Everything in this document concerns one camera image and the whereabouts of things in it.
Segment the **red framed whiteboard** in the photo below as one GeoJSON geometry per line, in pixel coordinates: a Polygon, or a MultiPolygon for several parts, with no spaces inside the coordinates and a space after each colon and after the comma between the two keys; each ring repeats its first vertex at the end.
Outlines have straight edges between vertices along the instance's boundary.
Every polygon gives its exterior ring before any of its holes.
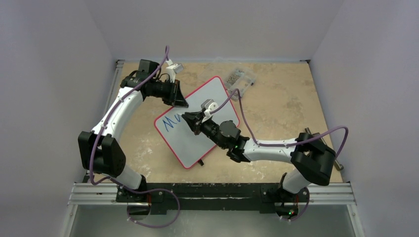
{"type": "Polygon", "coordinates": [[[227,98],[222,79],[213,77],[185,97],[189,107],[170,108],[155,119],[155,129],[185,169],[216,147],[201,129],[206,110],[202,104],[211,99],[221,105],[227,98]]]}

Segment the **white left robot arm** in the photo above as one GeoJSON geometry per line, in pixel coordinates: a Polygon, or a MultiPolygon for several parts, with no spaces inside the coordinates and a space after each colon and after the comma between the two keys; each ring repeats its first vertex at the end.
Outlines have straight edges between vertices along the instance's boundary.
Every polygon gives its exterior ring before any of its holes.
{"type": "Polygon", "coordinates": [[[127,122],[147,97],[160,98],[171,107],[189,106],[182,95],[180,81],[175,78],[183,65],[170,59],[165,63],[167,78],[162,80],[162,63],[140,60],[138,69],[121,81],[116,99],[100,122],[78,136],[82,166],[89,171],[91,183],[103,182],[102,179],[95,181],[95,174],[105,175],[106,179],[128,189],[128,196],[135,202],[146,199],[147,188],[146,178],[129,167],[119,145],[127,122]]]}

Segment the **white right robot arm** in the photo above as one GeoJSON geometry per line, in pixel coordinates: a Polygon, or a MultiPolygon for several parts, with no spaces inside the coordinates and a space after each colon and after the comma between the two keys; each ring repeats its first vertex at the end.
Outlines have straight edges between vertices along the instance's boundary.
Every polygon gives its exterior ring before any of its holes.
{"type": "Polygon", "coordinates": [[[300,133],[297,138],[278,141],[255,142],[243,136],[232,120],[220,124],[204,119],[202,112],[185,112],[182,115],[195,135],[203,134],[233,161],[260,160],[290,163],[291,173],[283,175],[277,188],[280,199],[289,201],[310,184],[327,186],[330,183],[336,152],[319,137],[300,133]]]}

